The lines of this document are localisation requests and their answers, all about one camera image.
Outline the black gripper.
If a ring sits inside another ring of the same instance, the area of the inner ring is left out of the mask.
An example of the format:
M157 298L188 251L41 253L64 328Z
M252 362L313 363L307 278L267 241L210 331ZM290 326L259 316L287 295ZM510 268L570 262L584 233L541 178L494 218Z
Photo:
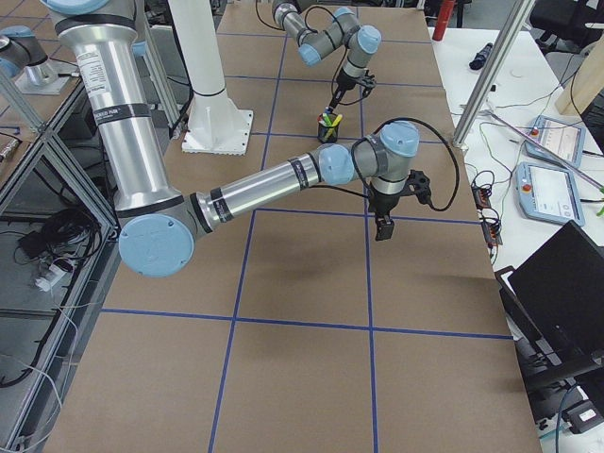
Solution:
M334 111L341 100L340 92L347 92L353 90L358 84L358 78L356 76L349 75L345 71L340 71L336 77L336 92L332 94L331 100L327 106L328 111Z
M400 199L400 193L382 193L370 186L369 211L376 216L376 241L390 240L394 233L394 221L389 217Z

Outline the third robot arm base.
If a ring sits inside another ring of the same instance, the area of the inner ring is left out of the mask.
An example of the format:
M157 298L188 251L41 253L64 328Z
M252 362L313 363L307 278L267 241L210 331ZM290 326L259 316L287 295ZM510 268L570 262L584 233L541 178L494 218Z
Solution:
M79 76L75 63L48 57L33 31L24 25L1 30L1 71L24 94L59 95L66 83Z

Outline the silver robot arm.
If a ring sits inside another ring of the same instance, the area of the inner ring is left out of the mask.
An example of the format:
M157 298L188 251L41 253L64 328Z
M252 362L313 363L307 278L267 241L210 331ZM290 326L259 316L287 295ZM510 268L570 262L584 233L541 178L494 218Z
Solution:
M89 97L118 186L115 209L122 226L122 261L146 277L177 273L192 258L194 241L220 224L321 182L337 186L371 177L370 207L375 213L377 241L392 237L390 211L410 193L411 161L419 132L409 121L389 120L377 132L353 144L328 144L288 159L210 194L185 197L170 182L134 59L142 1L40 1L51 13L61 44L72 50ZM194 1L177 2L173 21L185 43L201 43L201 51L183 51L190 63L194 92L186 133L186 151L244 154L253 112L237 109L227 96L209 6L201 9L201 28L187 24ZM296 40L301 59L312 66L343 46L347 62L338 75L336 94L327 111L356 84L371 87L367 65L381 44L380 32L362 25L346 7L337 9L328 28L308 27L301 11L310 1L273 1L278 30Z
M317 6L316 1L275 1L272 15L276 26L296 41L298 54L308 66L318 64L339 48L346 50L340 70L334 76L337 86L332 89L331 100L326 107L326 112L331 113L343 103L345 94L356 86L362 87L362 98L376 87L368 64L379 49L382 36L374 26L362 24L347 7L330 12L331 24L327 28L314 29L302 13Z

